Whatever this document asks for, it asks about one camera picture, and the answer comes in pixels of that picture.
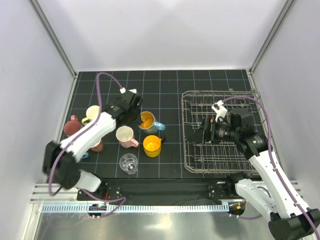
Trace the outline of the cream yellow faceted mug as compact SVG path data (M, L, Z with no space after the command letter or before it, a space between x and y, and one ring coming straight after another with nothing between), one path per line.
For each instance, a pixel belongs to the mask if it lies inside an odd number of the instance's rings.
M98 105L90 106L85 112L85 118L81 120L81 123L85 126L92 120L94 120L100 111L100 107Z

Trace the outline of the pink faceted mug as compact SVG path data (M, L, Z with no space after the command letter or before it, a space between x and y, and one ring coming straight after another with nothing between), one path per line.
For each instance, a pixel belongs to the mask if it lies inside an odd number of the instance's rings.
M134 131L129 126L121 126L116 130L116 139L118 140L119 144L123 148L137 148L139 146L139 142L135 139Z

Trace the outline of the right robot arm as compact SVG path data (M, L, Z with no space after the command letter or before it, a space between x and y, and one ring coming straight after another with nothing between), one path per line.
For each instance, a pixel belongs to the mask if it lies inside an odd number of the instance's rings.
M297 193L264 133L254 128L249 114L233 113L230 122L222 117L206 117L197 130L187 137L196 144L232 142L257 170L270 195L266 195L244 173L229 176L229 192L250 204L266 219L276 240L299 240L315 234L320 224L319 209L311 209Z

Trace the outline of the yellow mug black handle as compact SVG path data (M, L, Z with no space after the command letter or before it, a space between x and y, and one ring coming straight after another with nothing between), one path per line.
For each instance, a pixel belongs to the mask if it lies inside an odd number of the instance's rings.
M156 135L149 135L143 140L144 153L150 157L157 157L162 150L162 144L166 141L166 137L158 137Z

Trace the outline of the clear glass tumbler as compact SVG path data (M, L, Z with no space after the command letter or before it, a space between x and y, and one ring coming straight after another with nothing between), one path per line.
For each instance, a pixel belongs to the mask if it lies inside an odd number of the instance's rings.
M138 171L138 158L132 153L124 154L119 159L119 166L128 175L134 175Z

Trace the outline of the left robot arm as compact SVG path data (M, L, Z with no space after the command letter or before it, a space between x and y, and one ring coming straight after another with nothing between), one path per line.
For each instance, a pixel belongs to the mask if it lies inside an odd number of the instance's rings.
M118 127L141 124L141 105L142 96L137 90L127 90L78 132L61 142L49 142L44 152L42 172L50 182L60 184L63 189L78 188L95 192L102 180L80 169L78 162L85 152Z

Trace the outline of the brown floral mug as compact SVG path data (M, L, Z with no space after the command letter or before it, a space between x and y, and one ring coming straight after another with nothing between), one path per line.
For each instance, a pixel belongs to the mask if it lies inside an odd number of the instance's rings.
M102 139L100 139L100 141L98 143L96 143L94 146L92 146L90 148L90 150L92 152L96 152L96 153L102 152L103 149L104 149L104 143L103 143Z

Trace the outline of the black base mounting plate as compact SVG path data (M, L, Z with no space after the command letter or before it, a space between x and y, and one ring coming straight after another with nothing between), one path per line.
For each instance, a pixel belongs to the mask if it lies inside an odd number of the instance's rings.
M199 206L242 201L227 178L104 178L94 193L100 199L126 197L133 206Z

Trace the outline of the blue butterfly mug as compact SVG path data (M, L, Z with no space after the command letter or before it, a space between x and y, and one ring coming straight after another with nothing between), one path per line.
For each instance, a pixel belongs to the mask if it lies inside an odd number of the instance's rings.
M142 123L138 126L143 132L149 135L156 134L158 131L164 131L166 126L157 121L155 116L149 111L140 113Z

